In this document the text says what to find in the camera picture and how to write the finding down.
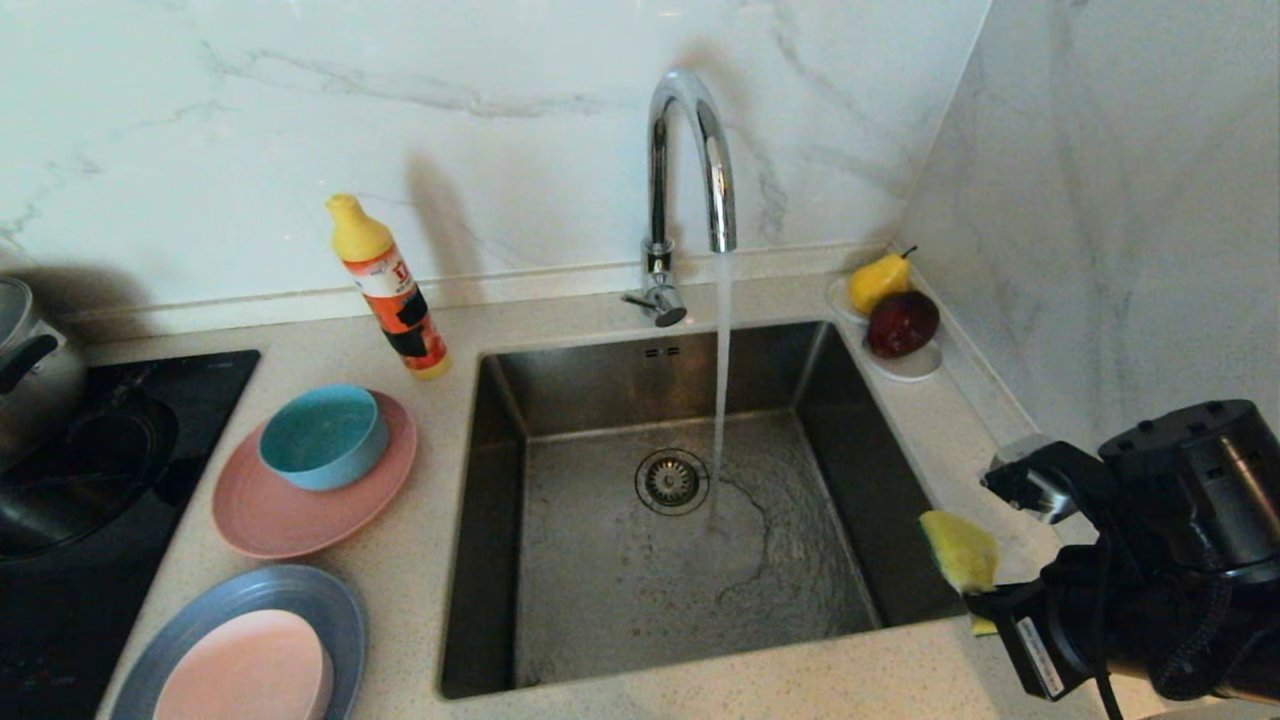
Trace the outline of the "yellow sponge brush with handle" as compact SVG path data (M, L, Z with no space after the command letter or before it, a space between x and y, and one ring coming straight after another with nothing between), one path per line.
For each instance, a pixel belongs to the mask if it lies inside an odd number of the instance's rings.
M1000 556L995 538L952 512L929 510L918 518L934 565L963 598L996 589Z

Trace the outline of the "chrome gooseneck faucet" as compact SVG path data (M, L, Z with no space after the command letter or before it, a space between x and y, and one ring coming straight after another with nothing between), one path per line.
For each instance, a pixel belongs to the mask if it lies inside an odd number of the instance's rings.
M710 90L687 68L666 72L655 87L646 123L648 234L641 243L643 287L622 301L644 310L655 327L664 329L687 315L675 283L675 243L668 234L669 115L685 114L698 151L709 246L713 254L737 250L736 182L727 129Z

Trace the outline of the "yellow-capped orange dish soap bottle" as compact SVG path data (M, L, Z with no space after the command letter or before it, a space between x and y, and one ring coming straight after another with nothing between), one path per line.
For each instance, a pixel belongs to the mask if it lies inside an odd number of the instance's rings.
M451 368L447 343L390 229L349 193L330 196L325 209L333 224L332 251L406 370L420 380L445 374Z

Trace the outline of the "teal bowl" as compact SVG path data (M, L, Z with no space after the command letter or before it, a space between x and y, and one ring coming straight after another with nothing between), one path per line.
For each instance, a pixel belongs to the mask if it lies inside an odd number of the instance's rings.
M320 386L275 411L257 442L262 465L292 486L328 492L361 480L390 443L390 427L372 391Z

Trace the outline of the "stainless steel sink basin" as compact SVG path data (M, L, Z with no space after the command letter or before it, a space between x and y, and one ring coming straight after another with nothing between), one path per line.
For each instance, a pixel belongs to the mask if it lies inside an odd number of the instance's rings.
M963 612L922 483L836 325L484 354L440 688L462 700ZM635 492L699 456L700 509Z

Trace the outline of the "small white fruit dish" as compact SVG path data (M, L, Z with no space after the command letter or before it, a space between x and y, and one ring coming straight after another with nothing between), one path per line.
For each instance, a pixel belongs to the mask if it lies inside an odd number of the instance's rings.
M860 350L881 375L902 383L916 383L931 378L942 368L945 355L937 340L932 340L923 348L902 357L876 356L865 338L869 318L856 311L851 305L847 277L837 277L832 281L826 291L826 299L842 319L859 328Z

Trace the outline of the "dark red apple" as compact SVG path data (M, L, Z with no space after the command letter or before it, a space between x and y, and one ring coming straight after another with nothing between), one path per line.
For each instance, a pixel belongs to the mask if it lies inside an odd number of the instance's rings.
M865 342L877 357L905 357L931 342L941 324L936 302L920 291L887 295L869 315Z

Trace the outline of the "yellow pear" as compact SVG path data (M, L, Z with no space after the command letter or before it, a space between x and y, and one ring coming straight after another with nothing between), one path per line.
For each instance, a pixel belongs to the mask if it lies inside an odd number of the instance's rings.
M847 281L847 299L852 310L869 316L882 299L910 290L913 266L909 258L916 250L918 246L911 246L904 252L888 252L856 269Z

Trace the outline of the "round metal drain strainer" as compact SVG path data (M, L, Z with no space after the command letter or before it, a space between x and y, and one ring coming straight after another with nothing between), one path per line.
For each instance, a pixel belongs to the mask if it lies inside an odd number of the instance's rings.
M640 461L634 484L646 509L677 518L694 512L705 502L710 474L695 454L682 448L659 448Z

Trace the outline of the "large blue-grey plate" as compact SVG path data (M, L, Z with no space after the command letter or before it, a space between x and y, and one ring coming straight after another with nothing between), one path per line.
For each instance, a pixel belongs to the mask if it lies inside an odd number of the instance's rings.
M278 564L233 577L178 611L150 641L111 702L110 720L150 720L164 679L204 635L246 612L283 610L308 621L334 667L333 694L323 719L348 720L364 676L369 646L364 606L338 577L303 564Z

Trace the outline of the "large pink plate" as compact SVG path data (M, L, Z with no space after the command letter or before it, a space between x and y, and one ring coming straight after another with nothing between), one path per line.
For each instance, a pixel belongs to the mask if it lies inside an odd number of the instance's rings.
M323 492L301 489L268 470L259 456L266 428L253 428L230 454L212 489L211 515L219 536L253 559L294 559L337 544L372 523L410 478L419 432L410 410L375 391L389 424L389 446L360 480Z

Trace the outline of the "pink bowl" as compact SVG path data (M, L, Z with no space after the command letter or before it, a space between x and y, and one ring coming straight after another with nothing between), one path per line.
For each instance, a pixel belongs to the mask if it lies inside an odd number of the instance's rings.
M317 630L279 609L214 628L168 675L154 720L321 720L335 671Z

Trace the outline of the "black glass induction cooktop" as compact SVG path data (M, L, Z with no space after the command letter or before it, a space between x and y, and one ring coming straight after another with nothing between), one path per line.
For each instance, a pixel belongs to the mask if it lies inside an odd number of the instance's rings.
M0 720L93 720L259 360L259 351L243 350L90 370L69 425L151 398L175 414L175 445L152 486L105 528L32 559L0 562Z

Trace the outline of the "black frying pan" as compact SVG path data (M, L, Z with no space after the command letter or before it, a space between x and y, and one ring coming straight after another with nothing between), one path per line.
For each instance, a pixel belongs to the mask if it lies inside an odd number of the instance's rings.
M0 471L0 562L32 559L105 528L166 466L175 414L145 398L83 416Z

